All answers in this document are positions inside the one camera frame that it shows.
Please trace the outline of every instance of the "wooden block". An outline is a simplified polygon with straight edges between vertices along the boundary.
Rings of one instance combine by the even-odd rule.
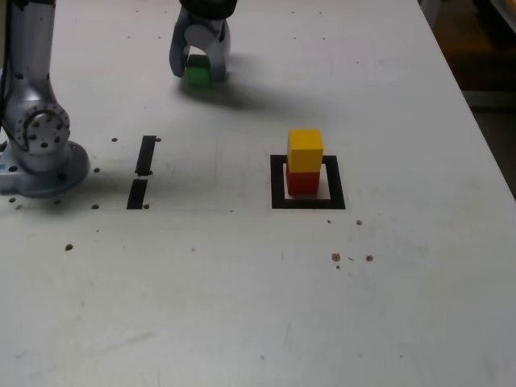
[[[211,87],[210,60],[204,55],[190,55],[185,72],[188,86],[209,89]]]
[[[298,129],[289,133],[287,157],[290,172],[317,173],[323,162],[323,140],[318,129]]]
[[[287,191],[290,196],[314,196],[319,189],[319,172],[300,172],[294,173],[289,170],[287,164],[286,180]]]

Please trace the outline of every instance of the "green cube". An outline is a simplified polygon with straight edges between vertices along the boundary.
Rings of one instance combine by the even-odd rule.
[[[210,60],[205,55],[190,55],[186,62],[186,82],[199,89],[211,87]]]

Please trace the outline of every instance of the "black tape strip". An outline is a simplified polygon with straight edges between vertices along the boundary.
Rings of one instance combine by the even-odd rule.
[[[142,146],[139,149],[138,162],[136,163],[135,173],[138,176],[149,176],[151,173],[152,156],[156,146],[155,135],[145,135],[142,138]]]
[[[145,191],[147,190],[147,180],[135,179],[132,181],[129,200],[127,200],[128,210],[142,210],[144,208]]]
[[[330,199],[285,199],[283,164],[285,155],[271,155],[271,195],[273,209],[284,210],[345,210],[344,194],[336,156],[324,156]]]

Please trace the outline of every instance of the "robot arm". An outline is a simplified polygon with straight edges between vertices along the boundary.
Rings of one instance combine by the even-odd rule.
[[[212,81],[223,81],[229,54],[226,18],[238,0],[180,0],[170,50],[182,77],[191,46],[210,60]],[[41,198],[64,192],[89,171],[85,150],[69,141],[70,119],[50,77],[56,0],[7,0],[0,122],[9,141],[0,159],[0,194]]]
[[[226,19],[233,15],[237,0],[180,0],[181,13],[174,28],[170,67],[183,77],[191,47],[202,50],[210,62],[213,82],[226,79],[231,36]]]

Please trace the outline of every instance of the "table surface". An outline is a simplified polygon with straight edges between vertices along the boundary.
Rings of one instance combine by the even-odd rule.
[[[0,384],[514,386],[516,207],[417,2],[241,0],[208,94],[170,71],[178,11],[58,4],[52,82],[101,172],[0,201]],[[299,127],[346,210],[271,209]]]

